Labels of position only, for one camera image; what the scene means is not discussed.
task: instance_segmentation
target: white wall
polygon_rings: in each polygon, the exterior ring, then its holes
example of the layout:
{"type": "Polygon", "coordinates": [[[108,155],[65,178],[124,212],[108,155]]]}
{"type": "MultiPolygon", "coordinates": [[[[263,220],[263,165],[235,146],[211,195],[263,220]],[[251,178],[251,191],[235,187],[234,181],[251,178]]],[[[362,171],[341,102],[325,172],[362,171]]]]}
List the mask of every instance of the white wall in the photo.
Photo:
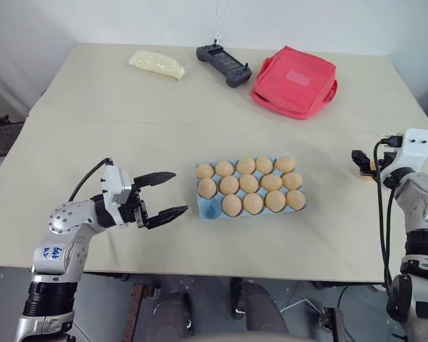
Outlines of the white wall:
{"type": "Polygon", "coordinates": [[[77,41],[389,54],[428,107],[428,0],[0,0],[1,88],[27,110],[77,41]]]}

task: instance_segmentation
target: floor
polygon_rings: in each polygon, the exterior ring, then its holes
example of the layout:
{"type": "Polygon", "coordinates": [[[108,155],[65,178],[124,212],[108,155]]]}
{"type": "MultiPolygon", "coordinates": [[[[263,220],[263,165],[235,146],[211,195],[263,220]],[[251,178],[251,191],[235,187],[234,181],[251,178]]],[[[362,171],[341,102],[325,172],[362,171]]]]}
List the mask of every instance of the floor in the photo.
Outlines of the floor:
{"type": "MultiPolygon", "coordinates": [[[[17,318],[26,300],[30,270],[0,267],[0,342],[11,341],[17,318]]],[[[121,341],[130,293],[136,282],[159,285],[161,291],[175,289],[190,294],[193,302],[194,334],[244,331],[245,321],[229,315],[230,278],[217,276],[133,275],[126,281],[84,274],[76,292],[75,325],[71,333],[78,342],[121,341]]],[[[264,286],[282,309],[300,299],[311,300],[316,307],[336,306],[344,287],[316,289],[306,281],[251,279],[264,286]]],[[[350,286],[341,301],[345,326],[356,342],[398,341],[391,332],[403,335],[396,322],[384,310],[387,301],[382,291],[371,286],[350,286]]],[[[134,336],[135,342],[146,340],[157,300],[143,301],[134,336]]],[[[317,327],[317,312],[300,304],[283,313],[294,336],[332,341],[331,334],[317,327]]]]}

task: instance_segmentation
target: robotic arm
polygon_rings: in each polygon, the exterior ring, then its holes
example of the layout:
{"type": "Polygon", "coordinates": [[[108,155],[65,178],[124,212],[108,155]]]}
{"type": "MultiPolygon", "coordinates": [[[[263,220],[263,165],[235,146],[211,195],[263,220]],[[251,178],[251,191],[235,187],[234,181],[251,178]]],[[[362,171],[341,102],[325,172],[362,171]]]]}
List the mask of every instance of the robotic arm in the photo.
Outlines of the robotic arm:
{"type": "Polygon", "coordinates": [[[148,217],[142,187],[158,185],[174,177],[172,172],[157,172],[137,177],[131,183],[128,173],[105,159],[81,181],[70,200],[49,215],[49,231],[34,252],[34,266],[24,312],[19,317],[15,342],[74,342],[67,334],[74,318],[74,294],[95,234],[105,229],[136,222],[152,229],[173,221],[187,206],[174,207],[148,217]],[[102,194],[90,200],[72,202],[86,179],[102,164],[102,194]]]}
{"type": "MultiPolygon", "coordinates": [[[[409,129],[378,144],[394,148],[383,160],[375,156],[378,168],[370,167],[362,151],[352,151],[352,159],[363,175],[373,176],[380,186],[392,190],[404,212],[406,256],[402,258],[402,274],[388,285],[387,312],[403,325],[408,341],[428,341],[428,175],[419,172],[428,156],[428,130],[409,129]]],[[[384,262],[386,274],[386,257],[384,262]]]]}

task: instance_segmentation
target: red bag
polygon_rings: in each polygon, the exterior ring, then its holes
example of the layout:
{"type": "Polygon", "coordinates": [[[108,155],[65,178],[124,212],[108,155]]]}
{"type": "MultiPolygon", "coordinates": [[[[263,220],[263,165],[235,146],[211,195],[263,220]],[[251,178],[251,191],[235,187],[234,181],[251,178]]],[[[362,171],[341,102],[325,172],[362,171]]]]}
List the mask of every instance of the red bag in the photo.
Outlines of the red bag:
{"type": "Polygon", "coordinates": [[[265,59],[251,96],[279,114],[308,119],[334,98],[335,74],[334,64],[285,46],[265,59]]]}

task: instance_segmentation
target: white cable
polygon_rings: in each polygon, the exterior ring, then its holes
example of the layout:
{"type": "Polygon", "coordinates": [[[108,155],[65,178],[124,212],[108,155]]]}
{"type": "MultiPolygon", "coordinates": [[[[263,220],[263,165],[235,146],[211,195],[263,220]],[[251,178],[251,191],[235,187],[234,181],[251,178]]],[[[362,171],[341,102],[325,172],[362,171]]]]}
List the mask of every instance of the white cable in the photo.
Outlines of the white cable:
{"type": "Polygon", "coordinates": [[[316,310],[316,312],[318,312],[319,314],[322,314],[321,310],[319,310],[313,303],[311,303],[309,299],[302,299],[301,301],[297,301],[296,303],[290,304],[289,306],[286,306],[285,308],[280,310],[280,313],[283,313],[284,311],[292,308],[293,306],[297,306],[298,304],[301,304],[301,303],[308,303],[309,305],[311,305],[311,307],[314,310],[316,310]]]}

